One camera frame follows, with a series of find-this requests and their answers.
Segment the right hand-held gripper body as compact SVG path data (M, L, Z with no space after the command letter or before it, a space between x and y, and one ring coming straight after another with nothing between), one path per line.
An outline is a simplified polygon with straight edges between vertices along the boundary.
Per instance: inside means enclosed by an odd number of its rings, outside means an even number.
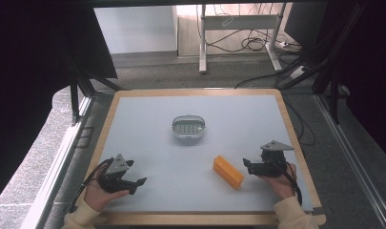
M262 150L262 171L261 175L265 177L280 177L287 170L287 160L285 151L291 151L292 146L272 140L260 147Z

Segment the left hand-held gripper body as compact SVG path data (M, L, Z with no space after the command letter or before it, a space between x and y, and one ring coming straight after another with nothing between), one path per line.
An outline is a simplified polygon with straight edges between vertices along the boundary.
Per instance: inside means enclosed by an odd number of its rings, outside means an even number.
M122 176L130 169L126 164L126 159L120 154L116 158L111 158L108 165L104 168L103 173L97 179L100 187L108 192L115 193L123 191L121 188Z

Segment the orange rectangular block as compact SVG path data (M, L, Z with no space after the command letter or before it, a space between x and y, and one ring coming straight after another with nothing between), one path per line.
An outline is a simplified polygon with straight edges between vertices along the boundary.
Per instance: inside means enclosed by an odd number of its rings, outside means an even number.
M235 190L240 188L244 176L223 156L213 160L213 169Z

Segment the grey oval slotted dish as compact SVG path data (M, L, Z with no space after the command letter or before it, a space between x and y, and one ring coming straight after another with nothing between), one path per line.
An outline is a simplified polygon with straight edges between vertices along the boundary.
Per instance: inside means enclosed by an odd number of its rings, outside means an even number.
M181 115L172 123L173 134L180 139L197 139L204 135L206 122L199 115Z

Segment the person's right hand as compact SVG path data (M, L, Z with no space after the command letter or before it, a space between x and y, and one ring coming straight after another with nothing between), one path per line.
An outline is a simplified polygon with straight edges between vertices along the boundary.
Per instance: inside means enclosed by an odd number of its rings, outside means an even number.
M288 175L290 175L290 177L296 178L296 166L293 163L289 163L286 172L288 173ZM285 176L260 176L259 178L265 180L271 186L272 190L280 200L295 197L295 188Z

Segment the person's left hand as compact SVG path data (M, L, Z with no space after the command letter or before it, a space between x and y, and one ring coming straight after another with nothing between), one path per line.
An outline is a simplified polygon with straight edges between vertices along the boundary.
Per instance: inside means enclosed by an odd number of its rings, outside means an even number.
M128 190L118 191L115 193L107 193L104 191L100 187L97 180L103 173L104 168L105 165L99 168L93 175L91 181L86 186L84 195L84 201L96 212L101 212L109 202L117 198L122 198L129 193Z

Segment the black metal stand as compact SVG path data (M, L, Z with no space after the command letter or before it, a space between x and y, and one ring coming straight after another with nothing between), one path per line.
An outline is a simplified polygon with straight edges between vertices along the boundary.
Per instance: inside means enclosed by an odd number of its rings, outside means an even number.
M111 82L109 79L103 76L90 73L89 71L86 71L86 70L81 70L74 62L71 63L71 71L72 71L72 77L71 77L70 91L71 91L71 110L72 110L71 124L72 125L77 124L81 119L78 91L81 91L81 93L86 98L91 98L96 93L96 90L91 83L92 79L109 87L115 92L123 91L122 87Z
M316 74L317 78L312 86L312 92L314 94L323 94L328 86L331 87L329 114L335 124L339 123L337 116L338 76L335 72L336 64L345 42L348 40L364 9L365 4L356 0L337 21L328 35L308 51L310 54L318 55L321 60L298 78L278 87L279 90L288 90Z

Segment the white power strip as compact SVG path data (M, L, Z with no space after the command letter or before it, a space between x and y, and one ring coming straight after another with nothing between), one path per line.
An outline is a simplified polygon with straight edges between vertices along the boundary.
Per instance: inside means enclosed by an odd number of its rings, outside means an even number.
M305 72L307 72L308 69L304 66L299 66L296 70L294 70L291 75L290 75L290 78L291 79L296 79L298 78L299 76L301 76L302 74L304 74Z

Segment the black curtain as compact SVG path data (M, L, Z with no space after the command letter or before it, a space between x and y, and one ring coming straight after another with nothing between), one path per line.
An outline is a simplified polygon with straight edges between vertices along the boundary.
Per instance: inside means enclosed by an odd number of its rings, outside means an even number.
M347 87L347 106L386 154L386 0L329 0L320 35L343 24L329 42L331 65L313 85L333 77Z
M91 8L0 0L0 196L44 126L55 93L79 74L116 77Z

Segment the aluminium rail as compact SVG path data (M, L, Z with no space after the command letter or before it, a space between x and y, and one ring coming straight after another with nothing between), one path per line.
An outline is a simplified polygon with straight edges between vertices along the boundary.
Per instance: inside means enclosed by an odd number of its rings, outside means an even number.
M88 170L95 141L90 123L93 98L80 99L80 120L71 100L57 94L52 111L26 158L26 192L33 199L19 229L59 229Z
M351 145L348 137L344 134L341 126L337 124L330 115L330 110L328 107L328 102L326 99L319 94L315 95L315 101L325 117L328 125L330 126L333 135L338 142L338 145L343 152L343 155L346 157L353 173L358 180L358 183L361 186L366 198L370 202L374 212L376 213L377 218L379 219L382 227L386 229L386 202L383 199L380 192L377 190L376 186L373 184L370 176L367 174L365 168L361 164L356 151Z

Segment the white wall panel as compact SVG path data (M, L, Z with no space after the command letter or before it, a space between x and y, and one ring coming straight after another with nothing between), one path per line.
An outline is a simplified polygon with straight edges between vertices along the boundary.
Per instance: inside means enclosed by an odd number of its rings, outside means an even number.
M95 8L109 52L175 52L177 14L173 6Z

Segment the white desk frame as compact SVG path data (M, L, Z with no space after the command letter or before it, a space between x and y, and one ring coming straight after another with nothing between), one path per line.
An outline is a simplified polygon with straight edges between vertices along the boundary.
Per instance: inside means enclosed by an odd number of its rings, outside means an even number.
M200 34L199 61L198 69L200 73L207 72L207 43L206 31L230 31L230 30L264 30L271 31L271 37L265 42L265 49L273 64L274 70L280 72L282 67L274 51L274 45L279 33L286 3L281 5L277 14L257 14L257 15L232 15L232 21L226 23L227 16L207 16L206 6L201 6L199 15L198 31Z

